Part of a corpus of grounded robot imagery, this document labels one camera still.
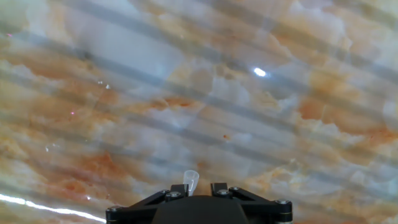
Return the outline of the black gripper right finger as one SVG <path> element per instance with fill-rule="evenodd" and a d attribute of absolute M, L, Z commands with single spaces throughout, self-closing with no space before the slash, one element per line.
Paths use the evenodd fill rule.
<path fill-rule="evenodd" d="M 240 215 L 248 223 L 293 224 L 293 205 L 290 200 L 268 200 L 241 187 L 227 183 L 211 183 L 211 195 L 224 198 L 238 206 L 233 215 Z"/>

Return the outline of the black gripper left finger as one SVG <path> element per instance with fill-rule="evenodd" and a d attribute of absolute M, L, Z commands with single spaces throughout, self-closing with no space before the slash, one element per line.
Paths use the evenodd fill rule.
<path fill-rule="evenodd" d="M 188 196 L 188 184 L 172 185 L 170 189 L 158 191 L 129 207 L 115 205 L 107 208 L 106 223 L 130 223 L 153 219 L 162 205 Z"/>

